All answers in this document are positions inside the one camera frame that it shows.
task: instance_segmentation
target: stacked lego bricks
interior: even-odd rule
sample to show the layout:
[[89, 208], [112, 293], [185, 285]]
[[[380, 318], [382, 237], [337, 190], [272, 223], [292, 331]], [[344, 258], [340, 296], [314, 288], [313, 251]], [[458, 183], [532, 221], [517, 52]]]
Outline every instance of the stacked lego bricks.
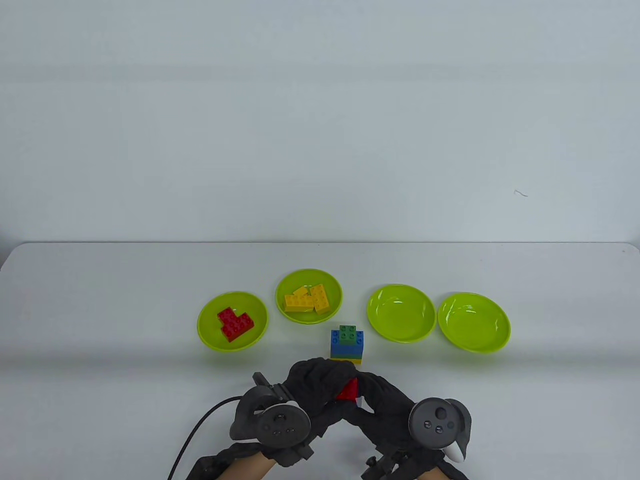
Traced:
[[356, 330], [355, 325], [340, 325], [339, 330], [331, 331], [332, 360], [348, 360], [360, 365], [363, 352], [364, 332]]
[[222, 322], [222, 333], [229, 342], [233, 342], [254, 327], [253, 320], [246, 312], [238, 317], [231, 307], [222, 310], [218, 318]]
[[312, 312], [313, 310], [318, 315], [331, 310], [323, 284], [311, 287], [309, 290], [306, 287], [300, 287], [293, 292], [293, 295], [284, 296], [285, 312]]

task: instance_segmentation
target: blue lego brick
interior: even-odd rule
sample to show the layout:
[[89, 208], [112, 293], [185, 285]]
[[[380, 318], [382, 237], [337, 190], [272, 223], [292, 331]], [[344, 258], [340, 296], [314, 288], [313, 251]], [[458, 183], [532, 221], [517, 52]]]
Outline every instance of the blue lego brick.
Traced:
[[331, 331], [331, 356], [337, 358], [335, 355], [343, 356], [344, 358], [362, 358], [362, 352], [364, 351], [364, 332], [359, 330], [356, 332], [356, 344], [355, 345], [341, 345], [340, 344], [340, 330]]

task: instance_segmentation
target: green bowl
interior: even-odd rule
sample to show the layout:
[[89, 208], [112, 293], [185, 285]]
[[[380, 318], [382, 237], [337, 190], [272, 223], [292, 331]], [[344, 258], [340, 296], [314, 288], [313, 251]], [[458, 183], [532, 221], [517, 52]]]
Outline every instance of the green bowl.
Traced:
[[511, 323], [502, 309], [476, 293], [456, 293], [438, 310], [442, 333], [456, 347], [474, 353], [493, 353], [511, 337]]
[[[222, 322], [218, 314], [231, 307], [237, 316], [247, 313], [253, 320], [254, 327], [229, 342], [222, 333]], [[198, 335], [207, 347], [223, 352], [240, 351], [260, 341], [269, 325], [269, 312], [262, 300], [247, 292], [230, 292], [215, 297], [198, 316]]]
[[423, 292], [409, 285], [387, 285], [369, 299], [367, 317], [384, 338], [398, 343], [424, 340], [436, 327], [436, 311]]
[[[300, 287], [306, 287], [310, 289], [317, 284], [324, 285], [324, 291], [326, 297], [329, 300], [331, 310], [318, 315], [316, 312], [285, 312], [284, 311], [284, 296], [291, 295], [295, 290]], [[322, 270], [316, 270], [313, 268], [307, 268], [304, 270], [297, 270], [289, 273], [282, 279], [278, 288], [276, 288], [276, 305], [278, 310], [289, 320], [303, 323], [306, 325], [312, 325], [314, 323], [322, 323], [333, 317], [340, 306], [342, 305], [342, 287], [334, 277]]]

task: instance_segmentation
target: green lego brick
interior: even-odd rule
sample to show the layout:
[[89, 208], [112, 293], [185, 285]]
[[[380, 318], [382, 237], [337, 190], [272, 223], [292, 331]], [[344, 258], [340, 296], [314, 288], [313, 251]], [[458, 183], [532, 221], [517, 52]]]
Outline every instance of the green lego brick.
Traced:
[[356, 326], [340, 325], [340, 345], [352, 346], [356, 344]]

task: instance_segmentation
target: black glove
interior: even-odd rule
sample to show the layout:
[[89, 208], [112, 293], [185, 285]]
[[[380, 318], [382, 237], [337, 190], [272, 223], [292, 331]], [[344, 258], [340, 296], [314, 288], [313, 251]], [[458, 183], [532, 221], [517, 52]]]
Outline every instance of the black glove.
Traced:
[[360, 372], [357, 378], [360, 395], [374, 413], [357, 408], [346, 420], [375, 445], [391, 444], [402, 450], [418, 447], [408, 428], [415, 402], [381, 376]]
[[[334, 401], [328, 403], [319, 415], [309, 417], [311, 431], [302, 444], [309, 445], [317, 436], [322, 437], [331, 425], [338, 423], [356, 408], [356, 404], [353, 402]], [[261, 444], [258, 445], [266, 458], [275, 460], [281, 467], [290, 467], [300, 460], [300, 457], [292, 449], [275, 449]]]
[[186, 480], [216, 480], [234, 460], [250, 457], [260, 452], [260, 444], [233, 444], [217, 455], [200, 457], [193, 465]]
[[361, 408], [347, 412], [345, 419], [362, 430], [376, 446], [392, 445], [407, 452], [411, 461], [405, 466], [417, 478], [438, 467], [451, 480], [468, 480], [444, 460], [442, 450], [431, 450], [416, 442], [409, 432], [409, 414], [415, 402], [381, 376], [368, 372], [357, 375], [360, 394], [374, 413]]
[[294, 364], [282, 384], [300, 408], [309, 417], [314, 417], [342, 392], [357, 373], [351, 362], [311, 358]]

